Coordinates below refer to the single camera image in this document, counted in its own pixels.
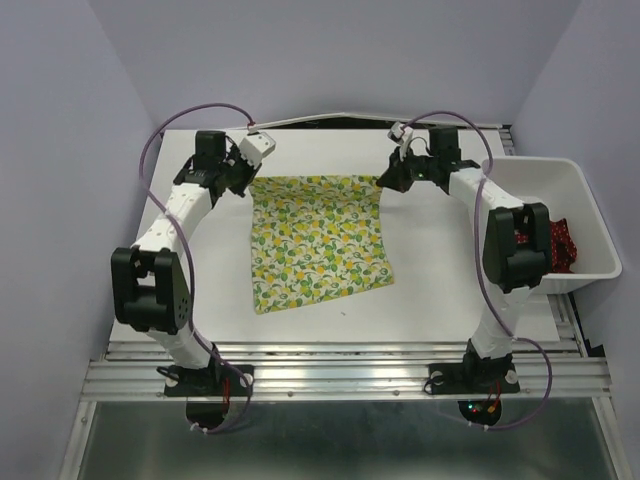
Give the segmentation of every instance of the lemon print fabric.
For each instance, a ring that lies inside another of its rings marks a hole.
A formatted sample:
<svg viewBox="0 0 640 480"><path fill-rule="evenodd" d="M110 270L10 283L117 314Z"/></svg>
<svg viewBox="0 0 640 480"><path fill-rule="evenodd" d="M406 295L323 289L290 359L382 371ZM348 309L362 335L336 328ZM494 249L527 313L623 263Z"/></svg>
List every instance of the lemon print fabric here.
<svg viewBox="0 0 640 480"><path fill-rule="evenodd" d="M258 177L251 264L257 313L393 283L372 176Z"/></svg>

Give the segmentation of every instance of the red cloth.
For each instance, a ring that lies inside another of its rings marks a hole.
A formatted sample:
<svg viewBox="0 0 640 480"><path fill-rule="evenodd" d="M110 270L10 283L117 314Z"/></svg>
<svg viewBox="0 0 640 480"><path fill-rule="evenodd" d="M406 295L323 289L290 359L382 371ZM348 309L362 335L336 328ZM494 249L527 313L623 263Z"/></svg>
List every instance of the red cloth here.
<svg viewBox="0 0 640 480"><path fill-rule="evenodd" d="M516 233L518 243L529 241L528 235ZM571 240L567 219L551 222L551 272L573 273L569 268L578 257L578 249Z"/></svg>

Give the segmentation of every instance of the lavender wall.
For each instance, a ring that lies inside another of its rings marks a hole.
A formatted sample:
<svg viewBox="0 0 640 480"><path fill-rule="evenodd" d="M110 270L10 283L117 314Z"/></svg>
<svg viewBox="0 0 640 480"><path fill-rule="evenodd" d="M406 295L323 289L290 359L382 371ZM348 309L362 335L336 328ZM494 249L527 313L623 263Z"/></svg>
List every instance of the lavender wall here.
<svg viewBox="0 0 640 480"><path fill-rule="evenodd" d="M619 280L576 294L592 343L604 343L616 413L640 477L640 3L584 0L514 127L520 154L580 164L621 256Z"/></svg>
<svg viewBox="0 0 640 480"><path fill-rule="evenodd" d="M84 0L3 0L0 64L0 476L40 480L113 318L151 121Z"/></svg>
<svg viewBox="0 0 640 480"><path fill-rule="evenodd" d="M258 121L447 108L512 122L579 1L89 3L155 121L224 99Z"/></svg>

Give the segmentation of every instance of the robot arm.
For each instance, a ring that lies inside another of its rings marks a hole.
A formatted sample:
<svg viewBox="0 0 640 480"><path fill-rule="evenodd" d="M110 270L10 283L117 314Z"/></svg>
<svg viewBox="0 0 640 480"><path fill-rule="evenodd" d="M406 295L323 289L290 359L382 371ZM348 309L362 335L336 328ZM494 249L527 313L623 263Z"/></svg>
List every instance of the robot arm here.
<svg viewBox="0 0 640 480"><path fill-rule="evenodd" d="M183 245L167 216L188 240L227 189L244 196L276 144L256 132L227 149L224 132L199 131L195 145L195 154L174 179L166 213L133 246L118 248L111 257L117 320L160 343L175 362L168 376L183 384L197 384L199 377L202 384L211 376L219 380L221 366L211 358L215 345L197 338L189 324L193 305L180 265Z"/></svg>
<svg viewBox="0 0 640 480"><path fill-rule="evenodd" d="M429 131L430 154L415 155L411 150L413 132L396 124L389 138L399 146L389 158L389 168L378 185L406 192L414 181L431 181L446 194L462 201L473 218L476 196L484 174L471 160L462 160L455 128ZM518 243L516 234L527 233L529 241ZM489 280L487 293L505 326L513 332L522 305L531 289L551 270L551 232L549 212L541 203L525 204L491 180L486 180L479 204L479 239L482 266ZM497 322L488 306L468 342L460 364L430 365L439 380L432 393L487 393L501 382L502 391L517 392L512 364L511 336Z"/></svg>

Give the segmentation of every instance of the patterned cloth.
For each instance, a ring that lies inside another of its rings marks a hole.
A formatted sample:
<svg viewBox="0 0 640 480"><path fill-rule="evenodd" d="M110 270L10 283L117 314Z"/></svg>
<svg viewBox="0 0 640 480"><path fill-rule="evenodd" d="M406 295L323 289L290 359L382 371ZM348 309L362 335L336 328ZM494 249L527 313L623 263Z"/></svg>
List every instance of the patterned cloth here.
<svg viewBox="0 0 640 480"><path fill-rule="evenodd" d="M393 283L370 176L259 177L251 259L257 313L301 307Z"/></svg>
<svg viewBox="0 0 640 480"><path fill-rule="evenodd" d="M578 249L571 240L567 219L551 223L551 273L573 273L571 264L578 258ZM517 243L526 243L529 236L516 234Z"/></svg>

